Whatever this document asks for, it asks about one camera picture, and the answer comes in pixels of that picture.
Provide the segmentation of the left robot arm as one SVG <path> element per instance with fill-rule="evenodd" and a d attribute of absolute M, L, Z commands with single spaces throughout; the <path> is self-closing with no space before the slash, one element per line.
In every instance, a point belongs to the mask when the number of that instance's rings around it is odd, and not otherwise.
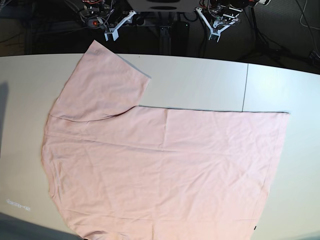
<path fill-rule="evenodd" d="M 269 0 L 201 0 L 195 12 L 201 23 L 207 28 L 205 36 L 210 41 L 220 40 L 223 31 L 237 24 L 239 15 L 247 7 L 266 6 Z"/>

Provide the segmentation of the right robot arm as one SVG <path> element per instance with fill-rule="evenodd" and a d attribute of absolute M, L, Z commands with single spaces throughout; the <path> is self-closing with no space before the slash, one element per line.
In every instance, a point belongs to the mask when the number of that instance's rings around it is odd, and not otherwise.
<path fill-rule="evenodd" d="M 145 16 L 126 0 L 65 0 L 81 22 L 91 30 L 103 30 L 105 40 L 116 41 L 122 26 L 141 26 Z"/>

